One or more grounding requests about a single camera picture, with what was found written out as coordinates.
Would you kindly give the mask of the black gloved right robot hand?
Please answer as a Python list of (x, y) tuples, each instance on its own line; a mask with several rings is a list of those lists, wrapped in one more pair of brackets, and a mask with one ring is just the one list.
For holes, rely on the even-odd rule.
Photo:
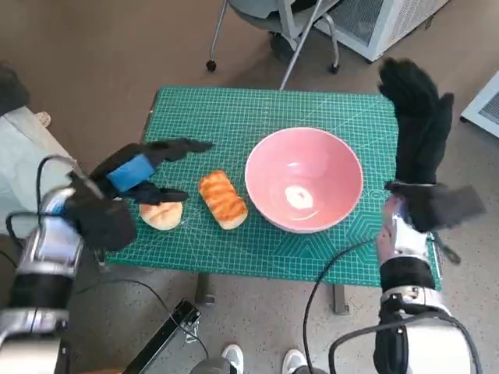
[(409, 59), (388, 58), (379, 70), (380, 93), (398, 123), (395, 180), (434, 185), (451, 131), (455, 96), (438, 93), (429, 74)]

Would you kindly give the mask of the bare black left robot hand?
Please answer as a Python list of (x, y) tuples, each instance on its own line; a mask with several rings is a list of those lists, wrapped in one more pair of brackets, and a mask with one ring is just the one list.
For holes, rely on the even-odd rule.
[(207, 152), (212, 146), (211, 142), (188, 138), (130, 143), (102, 161), (90, 173), (90, 179), (110, 199), (120, 197), (153, 206), (181, 203), (189, 198), (187, 192), (159, 187), (150, 177), (165, 161), (179, 161), (189, 153)]

